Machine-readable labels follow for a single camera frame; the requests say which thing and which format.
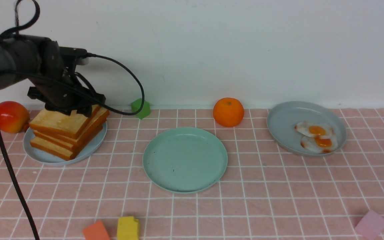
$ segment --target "pink block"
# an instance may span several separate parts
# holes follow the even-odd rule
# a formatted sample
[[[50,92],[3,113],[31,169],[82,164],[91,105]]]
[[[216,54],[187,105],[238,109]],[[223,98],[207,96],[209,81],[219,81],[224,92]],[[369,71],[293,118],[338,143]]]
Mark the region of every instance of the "pink block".
[[[370,210],[355,227],[367,240],[374,240],[384,229],[384,218]]]

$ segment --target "green cube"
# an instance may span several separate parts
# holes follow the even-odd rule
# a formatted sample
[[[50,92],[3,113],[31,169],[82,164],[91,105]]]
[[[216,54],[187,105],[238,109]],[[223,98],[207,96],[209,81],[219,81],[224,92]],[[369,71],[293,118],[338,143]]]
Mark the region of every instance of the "green cube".
[[[131,111],[135,112],[135,111],[139,110],[140,105],[142,105],[142,99],[141,98],[139,98],[136,101],[131,103]],[[143,119],[143,118],[149,116],[149,114],[151,114],[151,105],[149,104],[149,102],[145,101],[145,103],[143,104],[142,110],[138,114],[136,114],[135,116],[140,118],[140,119]]]

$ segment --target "black cable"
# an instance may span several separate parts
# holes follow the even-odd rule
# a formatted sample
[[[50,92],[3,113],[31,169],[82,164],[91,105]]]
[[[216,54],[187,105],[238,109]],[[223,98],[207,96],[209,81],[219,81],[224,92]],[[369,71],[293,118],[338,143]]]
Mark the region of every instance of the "black cable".
[[[113,110],[111,110],[111,109],[110,109],[110,110],[113,111],[113,112],[115,112],[115,113],[122,114],[122,115],[128,115],[128,116],[138,114],[138,113],[143,109],[143,106],[145,105],[145,92],[143,91],[143,86],[142,86],[142,84],[140,83],[139,79],[137,79],[136,75],[134,75],[134,73],[131,72],[131,71],[128,69],[128,67],[125,67],[124,64],[122,64],[122,63],[116,61],[115,59],[111,59],[111,58],[108,58],[108,57],[105,57],[105,56],[100,56],[100,55],[97,55],[97,54],[94,54],[94,53],[87,53],[87,56],[88,56],[88,57],[91,57],[91,58],[106,59],[106,60],[109,60],[109,61],[111,61],[111,62],[113,62],[113,63],[116,63],[116,64],[118,64],[119,66],[121,66],[122,68],[124,68],[124,69],[125,69],[125,70],[126,70],[126,71],[127,71],[133,78],[134,78],[134,80],[136,80],[137,84],[138,84],[139,87],[140,87],[140,91],[142,92],[142,102],[141,102],[141,104],[140,104],[140,108],[139,108],[137,111],[133,112],[133,113],[123,112],[123,111],[113,111]]]
[[[78,72],[75,72],[74,76],[79,77],[79,79],[81,79],[81,81],[88,87],[88,89],[90,90],[90,92],[93,95],[93,97],[97,96],[96,90],[94,90],[94,88],[91,85],[91,83],[82,74],[80,74]]]
[[[57,81],[57,80],[54,80],[54,79],[51,79],[51,78],[48,78],[48,77],[45,77],[45,76],[41,76],[41,75],[37,75],[37,74],[31,74],[31,73],[20,73],[20,72],[17,72],[17,71],[14,71],[14,70],[5,70],[5,71],[1,71],[0,72],[0,75],[3,75],[3,74],[8,74],[8,73],[12,73],[12,74],[20,74],[20,75],[24,75],[24,76],[29,76],[29,77],[34,77],[34,78],[39,78],[39,79],[42,79],[42,80],[46,80],[48,82],[51,82],[51,83],[54,83],[54,84],[59,84],[60,86],[66,88],[67,90],[89,100],[90,102],[94,103],[94,104],[98,104],[100,106],[102,106],[103,108],[105,109],[108,109],[109,111],[112,111],[114,113],[117,113],[117,114],[122,114],[122,115],[127,115],[127,116],[133,116],[133,115],[136,115],[138,114],[142,109],[143,109],[143,105],[144,105],[144,99],[145,99],[145,92],[143,91],[143,86],[140,82],[138,82],[139,86],[140,86],[140,90],[142,92],[142,105],[140,106],[140,108],[135,111],[135,112],[123,112],[123,111],[119,111],[117,109],[114,109],[114,108],[111,108],[110,106],[106,105],[105,103],[102,103],[100,102],[98,99],[95,99],[94,97],[88,95],[87,93],[84,93],[82,91],[79,91],[78,89],[76,88],[73,88],[71,86],[69,86],[68,84],[66,83],[62,83],[60,81]]]
[[[19,26],[19,14],[18,14],[18,9],[17,8],[18,8],[18,6],[19,6],[21,1],[22,0],[17,0],[16,6],[15,6],[15,10],[14,10],[16,26],[12,27],[12,28],[9,28],[9,29],[5,30],[4,32],[2,32],[0,34],[0,38],[7,38],[12,33],[16,33],[18,35],[19,31],[28,29],[29,27],[34,25],[36,23],[36,21],[38,21],[38,18],[39,18],[39,15],[41,13],[41,10],[39,8],[39,5],[38,5],[37,1],[36,0],[32,0],[32,2],[35,5],[35,14],[34,14],[33,18],[29,22],[27,22],[26,24],[24,24],[22,26]]]
[[[19,183],[17,182],[16,174],[14,173],[10,158],[8,157],[7,149],[5,147],[4,140],[3,140],[3,137],[1,134],[1,129],[0,129],[0,149],[1,149],[1,153],[3,155],[4,161],[6,163],[7,170],[9,172],[11,181],[13,182],[13,187],[17,193],[17,196],[19,197],[21,205],[23,206],[23,209],[25,211],[25,214],[26,214],[26,217],[29,221],[29,224],[31,225],[32,233],[35,237],[35,240],[39,240],[38,230],[36,228],[36,225],[35,225],[35,222],[33,220],[32,214],[29,210],[29,207],[26,203],[25,197],[23,196],[22,190],[20,189]]]

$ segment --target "mint green plate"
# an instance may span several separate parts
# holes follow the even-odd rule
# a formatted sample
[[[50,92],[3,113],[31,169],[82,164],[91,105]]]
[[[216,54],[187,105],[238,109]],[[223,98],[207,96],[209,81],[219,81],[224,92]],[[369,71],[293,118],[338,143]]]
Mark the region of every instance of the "mint green plate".
[[[175,128],[157,135],[143,154],[145,173],[173,193],[197,193],[219,181],[227,152],[213,134],[198,128]]]

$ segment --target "empty plate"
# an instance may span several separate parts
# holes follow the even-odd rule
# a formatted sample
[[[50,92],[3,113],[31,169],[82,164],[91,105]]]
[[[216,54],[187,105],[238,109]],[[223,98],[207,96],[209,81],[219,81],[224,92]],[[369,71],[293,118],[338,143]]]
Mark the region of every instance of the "empty plate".
[[[303,135],[294,129],[297,123],[308,121],[330,125],[337,137],[338,147],[330,153],[314,153],[300,145]],[[267,118],[268,129],[274,140],[288,152],[302,156],[322,157],[338,151],[346,143],[346,127],[329,109],[310,102],[284,102],[275,106]]]
[[[25,149],[26,154],[34,159],[37,162],[40,162],[45,165],[52,165],[52,166],[64,166],[73,164],[76,162],[79,162],[87,157],[89,157],[93,152],[95,152],[100,145],[103,143],[103,140],[105,139],[106,132],[108,131],[108,124],[103,124],[103,129],[94,137],[87,146],[82,149],[82,151],[76,156],[76,158],[66,161],[64,159],[61,159],[59,157],[56,157],[55,155],[49,154],[47,152],[44,152],[42,150],[36,149],[35,147],[32,147],[30,144],[30,140],[35,137],[35,134],[33,134],[32,129],[28,129],[26,131],[26,134],[23,138],[23,148]]]
[[[175,128],[157,135],[146,147],[143,167],[159,187],[173,193],[197,193],[219,181],[227,152],[210,132]]]

